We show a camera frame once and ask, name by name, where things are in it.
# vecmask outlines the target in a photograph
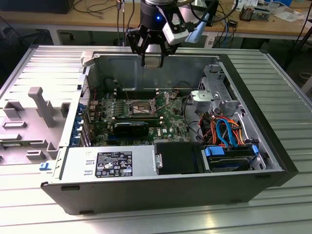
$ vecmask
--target cable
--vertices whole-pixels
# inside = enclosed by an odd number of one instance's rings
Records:
[[[228,33],[229,33],[228,24],[226,23],[226,21],[224,21],[224,23],[225,23],[225,27],[226,27],[226,34],[225,34],[225,39],[224,39],[224,41],[223,41],[223,43],[222,43],[222,47],[225,46],[225,41],[226,41],[226,39],[227,39],[227,37],[228,37]]]
[[[175,83],[175,84],[172,86],[172,89],[175,90],[175,86],[176,86],[177,84],[180,84],[180,83],[185,83],[185,84],[187,84],[187,85],[192,89],[192,86],[190,85],[190,83],[187,82],[187,81],[184,81],[184,80],[180,80],[180,81],[178,81],[177,83]]]
[[[26,41],[2,16],[0,16],[0,18],[19,36],[19,38],[21,38],[28,46],[30,46],[28,41]]]
[[[311,7],[312,7],[312,2],[311,2],[311,4],[310,4],[309,10],[308,10],[308,14],[307,14],[306,20],[305,20],[305,22],[304,22],[304,24],[303,24],[303,27],[302,27],[302,29],[301,29],[301,32],[300,32],[300,34],[299,34],[299,36],[298,36],[296,42],[294,43],[294,47],[296,46],[297,42],[299,41],[299,39],[300,39],[300,37],[301,37],[301,34],[302,34],[302,32],[303,32],[303,29],[304,29],[305,26],[306,26],[306,23],[307,23],[307,21],[308,21],[309,15],[310,15]]]
[[[297,45],[297,43],[298,43],[298,41],[299,41],[299,39],[300,39],[300,37],[301,37],[301,35],[302,35],[302,32],[303,32],[304,28],[306,27],[306,23],[307,23],[307,21],[308,21],[309,15],[310,15],[311,8],[312,8],[312,1],[311,1],[309,10],[308,10],[308,14],[307,14],[306,20],[305,20],[305,22],[304,22],[304,24],[303,24],[303,26],[302,26],[301,32],[300,32],[300,34],[299,34],[299,36],[298,36],[296,42],[294,43],[294,45],[293,45],[293,47],[292,47],[292,50],[291,50],[291,52],[290,52],[290,55],[287,57],[286,62],[285,62],[285,64],[284,64],[284,70],[285,70],[285,71],[287,70],[289,64],[292,62],[292,60],[293,60],[293,58],[295,57],[296,53],[297,53],[297,52],[300,50],[300,48],[301,48],[300,43],[299,43],[299,45],[298,45],[297,47],[296,47],[296,45]]]
[[[119,38],[119,9],[117,9],[117,34],[118,34],[118,46],[120,46],[120,38]]]
[[[223,7],[222,7],[222,5],[221,4],[219,4],[219,6],[220,6],[220,8],[221,8],[221,10],[222,10],[222,14],[225,16],[225,13],[224,13],[224,9],[223,9]],[[222,38],[222,36],[223,36],[223,33],[225,32],[225,30],[226,30],[226,25],[224,25],[224,29],[223,29],[223,32],[222,32],[222,34],[221,34],[221,36],[219,37],[219,39],[215,42],[215,44],[213,45],[213,48],[215,48],[216,47],[216,45],[219,43],[219,47],[220,47],[220,41],[221,41],[221,38]]]
[[[201,141],[206,142],[205,139],[204,139],[200,134],[197,133],[197,131],[195,131],[193,128],[190,127],[190,123],[188,123],[187,120],[186,120],[186,117],[185,117],[185,109],[186,109],[187,100],[190,98],[190,96],[191,96],[191,94],[189,94],[189,95],[187,96],[186,102],[185,102],[185,104],[184,104],[184,108],[183,108],[183,119],[184,119],[186,125],[189,127],[189,129],[190,129],[192,132],[194,132],[194,133],[198,136],[198,138],[199,138]]]
[[[243,145],[246,145],[245,142],[243,141],[243,138],[242,138],[242,131],[239,129],[239,137],[240,137],[240,140],[241,142],[243,143]]]
[[[125,0],[122,1],[122,46],[125,46]]]
[[[134,13],[135,13],[135,0],[132,0],[132,12],[131,12],[131,15],[129,17],[128,23],[127,23],[126,33],[128,32],[130,21],[131,21]]]
[[[74,4],[73,9],[74,9],[75,11],[78,11],[78,12],[81,12],[81,13],[94,13],[94,12],[104,11],[104,10],[107,10],[107,9],[109,9],[109,8],[112,8],[112,7],[116,6],[116,5],[113,5],[113,6],[109,6],[109,7],[106,7],[106,8],[104,8],[104,9],[100,9],[100,10],[96,10],[96,11],[80,11],[80,10],[78,10],[78,9],[76,8],[76,5],[77,5],[78,3],[80,3],[80,2],[82,2],[82,1],[83,1],[83,0],[79,0],[79,1],[77,1],[77,2]]]
[[[193,6],[192,6],[192,4],[190,3],[190,9],[191,9],[192,14],[196,17],[196,19],[199,20],[199,21],[197,22],[197,24],[196,24],[196,27],[199,26],[199,24],[200,24],[201,22],[205,22],[205,23],[216,23],[216,22],[219,22],[219,21],[222,21],[222,20],[226,19],[228,16],[230,16],[230,15],[236,10],[236,8],[237,8],[237,6],[238,6],[238,2],[239,2],[239,0],[236,0],[236,1],[235,1],[235,5],[234,5],[233,9],[232,9],[228,14],[226,14],[223,18],[221,18],[221,19],[216,19],[216,20],[205,20],[205,17],[206,17],[206,15],[207,15],[207,13],[209,12],[209,10],[210,10],[210,8],[212,7],[212,5],[214,5],[215,1],[209,4],[209,6],[207,7],[207,10],[204,12],[204,14],[202,15],[201,18],[198,17],[198,15],[196,15],[196,13],[195,13],[195,11],[194,11],[194,9],[193,9]]]
[[[92,14],[91,7],[105,5],[106,3],[108,3],[108,1],[109,1],[109,0],[106,0],[106,2],[104,2],[104,3],[93,4],[93,5],[91,5],[91,6],[88,6],[88,5],[87,5],[87,0],[85,0],[84,3],[85,3],[86,9],[87,9],[89,15],[95,16],[95,17],[98,17],[98,18],[102,19],[103,17],[102,17],[101,15],[102,15],[103,13],[102,13],[102,12],[95,12],[95,13],[98,13],[99,15],[93,15],[93,14]]]

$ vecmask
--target warning label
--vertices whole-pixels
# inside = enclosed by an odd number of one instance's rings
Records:
[[[97,154],[96,177],[132,176],[132,152]]]

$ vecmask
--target electronic equipment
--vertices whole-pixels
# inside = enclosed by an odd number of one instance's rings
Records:
[[[252,15],[252,20],[264,20],[268,21],[271,13],[268,9],[257,6],[254,8],[253,15]]]
[[[67,14],[74,0],[1,0],[2,11],[47,12]]]
[[[239,19],[243,21],[250,21],[254,13],[253,6],[243,5],[241,12],[239,13]]]
[[[181,50],[161,69],[127,48],[80,60],[70,103],[33,83],[0,127],[0,164],[56,160],[41,188],[67,213],[247,202],[297,174],[224,51]]]

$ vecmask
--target side panel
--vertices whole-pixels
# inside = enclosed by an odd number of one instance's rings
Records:
[[[43,183],[41,188],[65,212],[78,215],[248,202],[283,174],[69,185]]]
[[[291,158],[289,157],[288,153],[286,152],[284,146],[276,136],[269,122],[265,118],[264,114],[260,110],[258,104],[254,100],[253,96],[251,95],[244,81],[240,77],[239,73],[231,63],[229,57],[227,55],[221,55],[220,57],[226,68],[226,71],[231,74],[231,79],[235,85],[235,89],[241,95],[242,100],[245,102],[249,112],[252,114],[256,125],[258,126],[271,151],[273,152],[276,160],[278,161],[278,164],[283,170],[287,171],[285,177],[283,177],[279,181],[276,181],[272,185],[281,186],[288,180],[293,178],[296,174],[298,174],[298,170]]]

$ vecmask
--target blue cable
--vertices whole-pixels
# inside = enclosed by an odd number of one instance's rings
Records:
[[[225,28],[226,28],[226,34],[225,34],[225,39],[222,43],[222,47],[225,46],[225,41],[227,40],[227,37],[228,37],[228,32],[229,32],[229,28],[228,28],[228,24],[226,23],[226,21],[224,20],[224,24],[225,24]]]
[[[232,135],[232,131],[231,131],[231,126],[229,124],[229,122],[225,119],[219,119],[218,122],[216,123],[216,134],[218,135],[218,138],[225,144],[226,147],[229,147],[229,144],[227,143],[227,141],[222,137],[221,134],[221,123],[224,122],[229,134],[229,139],[230,139],[230,144],[233,145],[235,148],[238,146],[235,138]]]

